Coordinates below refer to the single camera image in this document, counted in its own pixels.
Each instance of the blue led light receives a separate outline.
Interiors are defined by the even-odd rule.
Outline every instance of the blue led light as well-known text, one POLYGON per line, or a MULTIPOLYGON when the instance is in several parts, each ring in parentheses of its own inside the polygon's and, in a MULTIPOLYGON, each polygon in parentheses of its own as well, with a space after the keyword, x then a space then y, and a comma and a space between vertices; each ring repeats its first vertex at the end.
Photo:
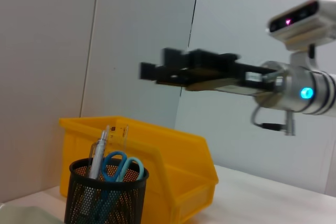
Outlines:
POLYGON ((314 95, 314 91, 312 88, 303 88, 300 92, 302 99, 310 99, 314 95))

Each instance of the scissors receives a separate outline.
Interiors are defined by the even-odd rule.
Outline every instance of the scissors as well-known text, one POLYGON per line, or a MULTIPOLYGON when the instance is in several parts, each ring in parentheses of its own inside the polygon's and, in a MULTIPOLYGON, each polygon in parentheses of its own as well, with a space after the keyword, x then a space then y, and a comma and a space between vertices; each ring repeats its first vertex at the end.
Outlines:
MULTIPOLYGON (((124 152, 121 152, 121 151, 112 152, 109 155, 107 155, 104 158, 104 161, 102 163, 102 168, 101 168, 102 169, 101 173, 102 173, 105 181, 106 182, 122 182, 125 174, 127 173, 128 168, 132 164, 132 162, 136 162, 139 166, 139 175, 137 177, 137 180, 139 180, 143 177, 144 166, 138 158, 136 158, 136 157, 127 158, 127 155, 124 152), (108 170, 107 170, 109 161, 114 156, 117 156, 117 155, 121 155, 120 164, 118 165, 118 168, 117 168, 116 172, 112 176, 109 176, 108 175, 108 170)), ((111 192, 103 191, 101 199, 97 203, 95 213, 92 215, 95 218, 95 220, 92 220, 92 223, 104 224, 105 221, 108 218, 109 212, 106 211, 104 216, 102 216, 100 214, 101 209, 103 207, 106 208, 106 209, 108 209, 108 208, 111 209, 112 207, 114 207, 117 204, 120 195, 121 195, 120 191, 111 191, 111 192), (108 201, 109 197, 114 197, 114 198, 116 198, 116 200, 108 201)))

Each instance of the table surface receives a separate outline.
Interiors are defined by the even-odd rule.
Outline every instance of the table surface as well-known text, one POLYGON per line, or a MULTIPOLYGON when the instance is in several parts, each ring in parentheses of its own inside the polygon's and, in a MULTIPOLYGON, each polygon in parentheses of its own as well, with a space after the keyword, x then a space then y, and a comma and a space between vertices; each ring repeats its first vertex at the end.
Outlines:
MULTIPOLYGON (((186 224, 335 224, 336 198, 216 166, 213 204, 186 224)), ((38 206, 63 220, 59 187, 7 202, 38 206)))

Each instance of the blue scissors handle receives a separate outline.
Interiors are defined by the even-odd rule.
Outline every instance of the blue scissors handle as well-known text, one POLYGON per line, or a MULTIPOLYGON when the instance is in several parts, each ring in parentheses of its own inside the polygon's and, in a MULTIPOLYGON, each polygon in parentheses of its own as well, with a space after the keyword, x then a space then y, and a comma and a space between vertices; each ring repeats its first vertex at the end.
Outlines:
POLYGON ((127 161, 127 156, 126 156, 126 154, 124 152, 119 152, 119 151, 118 152, 112 152, 109 155, 107 155, 104 158, 104 161, 103 161, 103 164, 102 164, 102 174, 103 174, 103 177, 104 177, 105 181, 107 181, 107 182, 116 182, 117 178, 120 175, 121 170, 124 167, 124 164, 125 164, 126 161, 127 161), (109 176, 108 175, 108 171, 107 171, 107 166, 109 164, 110 159, 112 159, 114 156, 117 156, 117 155, 121 155, 120 164, 119 164, 116 172, 114 173, 114 175, 113 176, 109 176))
POLYGON ((130 165, 132 164, 132 162, 136 162, 139 166, 139 175, 138 175, 138 178, 137 180, 141 179, 143 177, 143 174, 144 174, 144 167, 143 167, 143 164, 142 162, 136 158, 136 157, 130 157, 126 160, 126 162, 124 163, 123 167, 122 167, 122 170, 117 178, 117 182, 122 182, 123 179, 124 179, 124 176, 128 170, 128 168, 130 167, 130 165))

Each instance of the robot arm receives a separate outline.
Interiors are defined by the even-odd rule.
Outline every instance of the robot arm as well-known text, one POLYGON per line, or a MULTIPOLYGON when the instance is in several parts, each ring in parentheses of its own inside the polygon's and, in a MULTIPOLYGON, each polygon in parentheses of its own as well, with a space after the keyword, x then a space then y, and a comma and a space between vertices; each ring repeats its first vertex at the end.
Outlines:
POLYGON ((140 78, 188 91, 215 90, 254 97, 254 125, 294 135, 293 113, 336 116, 336 75, 318 69, 315 47, 336 39, 336 0, 309 0, 268 23, 270 36, 292 51, 290 63, 260 67, 236 62, 235 54, 163 50, 163 65, 141 63, 140 78), (283 110, 282 124, 255 122, 261 107, 283 110))

